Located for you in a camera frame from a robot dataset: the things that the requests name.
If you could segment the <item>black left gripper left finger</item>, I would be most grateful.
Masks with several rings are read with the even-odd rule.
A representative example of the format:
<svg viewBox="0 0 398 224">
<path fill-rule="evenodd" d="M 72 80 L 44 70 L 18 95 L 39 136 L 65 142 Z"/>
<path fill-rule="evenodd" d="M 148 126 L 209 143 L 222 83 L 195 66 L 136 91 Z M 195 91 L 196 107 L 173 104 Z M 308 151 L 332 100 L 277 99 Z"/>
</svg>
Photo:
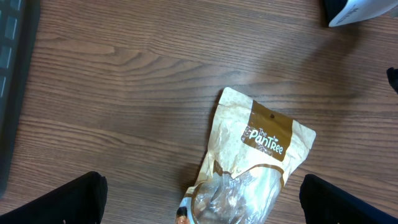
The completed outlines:
<svg viewBox="0 0 398 224">
<path fill-rule="evenodd" d="M 91 171 L 1 215 L 1 224 L 100 224 L 107 194 L 106 177 Z"/>
</svg>

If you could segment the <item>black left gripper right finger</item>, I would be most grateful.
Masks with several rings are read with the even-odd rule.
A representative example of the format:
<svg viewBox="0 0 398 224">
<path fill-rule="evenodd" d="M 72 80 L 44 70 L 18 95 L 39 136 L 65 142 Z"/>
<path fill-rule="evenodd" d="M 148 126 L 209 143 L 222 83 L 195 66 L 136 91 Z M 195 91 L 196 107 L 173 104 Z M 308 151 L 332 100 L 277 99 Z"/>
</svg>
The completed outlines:
<svg viewBox="0 0 398 224">
<path fill-rule="evenodd" d="M 307 224 L 397 224 L 397 218 L 313 174 L 305 176 L 299 199 Z"/>
</svg>

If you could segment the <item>brown Panera snack bag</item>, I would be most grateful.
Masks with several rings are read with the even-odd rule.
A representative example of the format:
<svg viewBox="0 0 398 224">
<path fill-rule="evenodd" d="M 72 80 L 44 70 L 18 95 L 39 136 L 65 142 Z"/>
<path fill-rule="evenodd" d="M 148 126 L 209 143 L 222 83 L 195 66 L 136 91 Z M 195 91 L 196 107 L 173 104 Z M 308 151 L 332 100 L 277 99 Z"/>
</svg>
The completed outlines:
<svg viewBox="0 0 398 224">
<path fill-rule="evenodd" d="M 195 185 L 179 207 L 190 223 L 265 223 L 316 132 L 232 88 L 221 94 Z"/>
</svg>

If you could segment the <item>small brown snack packet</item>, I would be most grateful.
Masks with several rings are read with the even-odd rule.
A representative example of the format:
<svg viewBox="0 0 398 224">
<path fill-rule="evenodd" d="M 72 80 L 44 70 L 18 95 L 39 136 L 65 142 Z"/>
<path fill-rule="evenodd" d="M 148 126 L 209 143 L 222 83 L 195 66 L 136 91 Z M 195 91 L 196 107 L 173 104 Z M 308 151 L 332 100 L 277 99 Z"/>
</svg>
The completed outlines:
<svg viewBox="0 0 398 224">
<path fill-rule="evenodd" d="M 175 224 L 190 224 L 187 207 L 179 207 L 175 217 Z"/>
</svg>

